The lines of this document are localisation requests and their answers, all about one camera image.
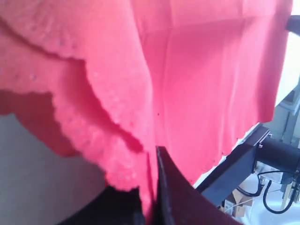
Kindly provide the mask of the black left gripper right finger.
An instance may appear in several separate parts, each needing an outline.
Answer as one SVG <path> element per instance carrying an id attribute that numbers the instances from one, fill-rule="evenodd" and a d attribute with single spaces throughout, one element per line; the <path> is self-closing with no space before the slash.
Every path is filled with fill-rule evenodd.
<path id="1" fill-rule="evenodd" d="M 157 203 L 154 225 L 239 225 L 220 211 L 178 170 L 165 147 L 157 147 Z"/>

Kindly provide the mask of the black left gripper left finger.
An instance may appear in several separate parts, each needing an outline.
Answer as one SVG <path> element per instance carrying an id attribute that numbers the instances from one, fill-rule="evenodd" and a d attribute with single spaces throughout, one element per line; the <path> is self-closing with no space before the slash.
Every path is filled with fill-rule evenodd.
<path id="1" fill-rule="evenodd" d="M 60 225 L 144 225 L 139 189 L 118 191 L 107 187 L 92 202 Z"/>

